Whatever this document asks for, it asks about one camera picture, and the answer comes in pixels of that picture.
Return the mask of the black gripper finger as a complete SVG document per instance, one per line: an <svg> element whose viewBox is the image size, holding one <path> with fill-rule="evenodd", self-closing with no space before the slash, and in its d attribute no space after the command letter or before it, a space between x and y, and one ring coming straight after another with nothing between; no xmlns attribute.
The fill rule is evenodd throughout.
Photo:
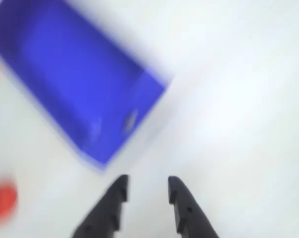
<svg viewBox="0 0 299 238"><path fill-rule="evenodd" d="M174 206L176 231L183 238L218 238L190 190L176 176L168 177L169 203Z"/></svg>
<svg viewBox="0 0 299 238"><path fill-rule="evenodd" d="M128 175L120 175L73 233L74 238L112 238L120 230L122 204L127 202Z"/></svg>

